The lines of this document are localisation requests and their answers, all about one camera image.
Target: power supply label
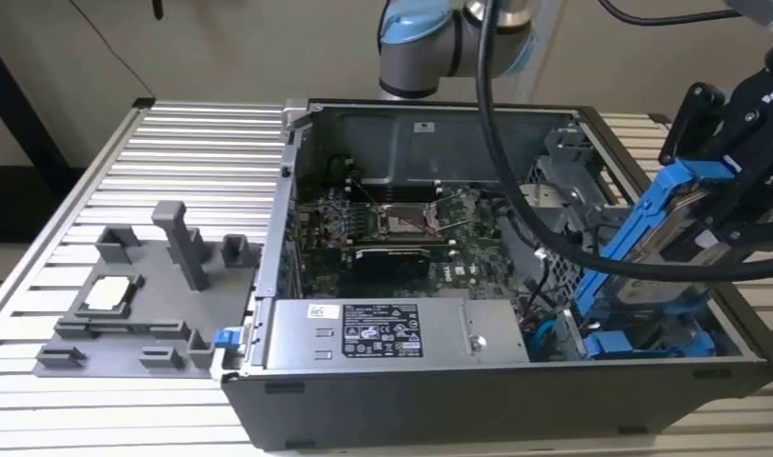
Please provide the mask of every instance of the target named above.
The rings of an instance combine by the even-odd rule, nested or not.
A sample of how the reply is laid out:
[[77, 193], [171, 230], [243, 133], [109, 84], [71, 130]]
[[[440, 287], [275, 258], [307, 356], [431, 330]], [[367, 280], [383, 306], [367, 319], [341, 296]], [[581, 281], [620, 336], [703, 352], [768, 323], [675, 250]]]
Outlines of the power supply label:
[[344, 305], [347, 357], [423, 357], [416, 305]]

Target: blue tab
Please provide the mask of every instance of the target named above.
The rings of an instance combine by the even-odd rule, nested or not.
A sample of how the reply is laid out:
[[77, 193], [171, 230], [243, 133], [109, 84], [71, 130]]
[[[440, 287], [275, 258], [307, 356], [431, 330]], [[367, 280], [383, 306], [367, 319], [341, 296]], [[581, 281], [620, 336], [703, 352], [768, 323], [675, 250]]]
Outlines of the blue tab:
[[239, 330], [217, 330], [213, 334], [213, 347], [223, 349], [239, 349], [239, 337]]

